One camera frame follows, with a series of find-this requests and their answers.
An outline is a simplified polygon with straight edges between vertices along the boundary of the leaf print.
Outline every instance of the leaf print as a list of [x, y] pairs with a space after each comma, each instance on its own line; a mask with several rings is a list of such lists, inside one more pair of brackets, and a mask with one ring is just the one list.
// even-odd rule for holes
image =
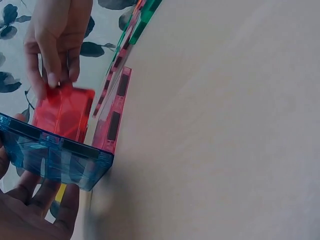
[[0, 52], [0, 67], [5, 63], [5, 61], [6, 61], [5, 55], [2, 52]]
[[124, 31], [126, 29], [127, 24], [129, 23], [132, 13], [134, 12], [135, 7], [130, 7], [128, 11], [126, 11], [124, 14], [122, 14], [119, 17], [119, 28]]
[[0, 71], [0, 93], [12, 93], [20, 86], [19, 79], [14, 79], [9, 72]]
[[90, 41], [83, 42], [81, 45], [80, 55], [84, 57], [98, 58], [105, 54], [101, 45], [95, 44]]
[[30, 20], [31, 20], [31, 16], [22, 15], [22, 16], [18, 17], [15, 21], [18, 23], [24, 23], [24, 22], [28, 22]]
[[21, 175], [25, 172], [25, 170], [21, 167], [15, 167], [16, 168], [16, 173], [21, 177]]
[[112, 44], [110, 42], [106, 43], [103, 46], [106, 47], [106, 48], [109, 48], [109, 49], [115, 49], [117, 47], [116, 45], [114, 45], [114, 44]]
[[12, 39], [17, 34], [17, 29], [14, 26], [6, 26], [4, 29], [0, 32], [0, 39], [2, 40], [8, 40]]
[[110, 10], [122, 10], [137, 4], [138, 0], [98, 0], [98, 4]]
[[59, 202], [53, 201], [51, 206], [50, 206], [50, 213], [55, 219], [58, 216], [59, 208], [60, 208]]
[[24, 121], [28, 123], [30, 120], [30, 105], [28, 105], [28, 108], [24, 110], [21, 114], [24, 116]]
[[17, 10], [18, 8], [16, 6], [13, 6], [12, 4], [8, 4], [4, 7], [2, 16], [5, 25], [9, 25], [15, 22], [18, 16]]
[[95, 23], [94, 19], [92, 18], [92, 16], [90, 16], [90, 20], [88, 22], [88, 26], [86, 27], [86, 30], [85, 30], [84, 38], [89, 36], [89, 34], [94, 29], [95, 24], [96, 23]]

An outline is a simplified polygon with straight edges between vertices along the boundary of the dark green leaf pattern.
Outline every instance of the dark green leaf pattern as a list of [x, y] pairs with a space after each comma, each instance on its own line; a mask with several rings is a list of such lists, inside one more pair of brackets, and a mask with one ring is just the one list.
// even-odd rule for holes
[[8, 4], [4, 7], [2, 16], [5, 25], [9, 25], [15, 22], [18, 16], [17, 10], [18, 8], [16, 6], [13, 6], [12, 4]]
[[11, 73], [0, 71], [0, 93], [12, 93], [21, 86], [19, 79], [14, 79]]
[[17, 34], [18, 29], [16, 29], [14, 26], [7, 25], [4, 29], [0, 32], [0, 39], [2, 40], [8, 40], [12, 39]]
[[122, 10], [137, 4], [138, 0], [98, 0], [98, 4], [110, 10]]
[[22, 15], [22, 16], [18, 17], [15, 21], [18, 23], [24, 23], [24, 22], [28, 22], [30, 20], [31, 20], [31, 16]]
[[83, 42], [81, 45], [81, 56], [98, 58], [103, 54], [105, 54], [105, 51], [102, 49], [101, 45], [90, 41]]
[[92, 16], [90, 16], [90, 20], [88, 22], [88, 26], [86, 27], [86, 30], [85, 30], [85, 34], [84, 34], [84, 38], [88, 37], [89, 34], [92, 32], [92, 30], [94, 29], [94, 26], [95, 26], [95, 21], [94, 19], [92, 18]]

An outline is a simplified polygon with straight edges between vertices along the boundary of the finger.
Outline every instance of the finger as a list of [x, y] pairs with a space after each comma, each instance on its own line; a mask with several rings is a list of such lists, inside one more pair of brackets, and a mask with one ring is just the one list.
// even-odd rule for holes
[[68, 51], [69, 79], [76, 82], [80, 74], [80, 47]]
[[[14, 116], [15, 119], [24, 121], [25, 117], [22, 114], [17, 114]], [[0, 141], [0, 179], [4, 177], [9, 168], [10, 161], [8, 159], [5, 148], [3, 147], [2, 142]]]
[[43, 81], [47, 84], [48, 83], [48, 74], [47, 74], [47, 71], [45, 69], [45, 66], [44, 66], [44, 60], [43, 58], [41, 57], [41, 67], [42, 67], [42, 78], [43, 78]]
[[65, 83], [69, 82], [69, 70], [68, 70], [68, 63], [67, 63], [67, 53], [66, 52], [60, 52], [59, 58], [61, 62], [61, 78], [60, 82]]
[[40, 100], [46, 98], [46, 86], [39, 71], [38, 54], [25, 53], [26, 74], [34, 90], [36, 97]]
[[34, 194], [35, 188], [40, 180], [40, 176], [29, 171], [24, 171], [17, 186], [8, 191], [6, 194], [12, 198], [18, 199], [24, 204], [27, 204]]
[[44, 180], [38, 192], [30, 199], [28, 208], [36, 215], [44, 218], [57, 195], [60, 185], [59, 182], [48, 179]]
[[36, 35], [36, 40], [40, 48], [43, 66], [47, 72], [48, 84], [51, 88], [55, 88], [61, 78], [61, 62], [56, 40], [50, 33]]
[[79, 187], [75, 184], [68, 184], [64, 191], [58, 216], [54, 225], [63, 230], [68, 236], [72, 236], [79, 209]]

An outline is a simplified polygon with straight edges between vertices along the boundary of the white surface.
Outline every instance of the white surface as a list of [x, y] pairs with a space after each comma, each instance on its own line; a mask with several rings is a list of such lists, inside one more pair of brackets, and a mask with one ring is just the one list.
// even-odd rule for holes
[[100, 239], [319, 238], [319, 9], [164, 0], [126, 64]]

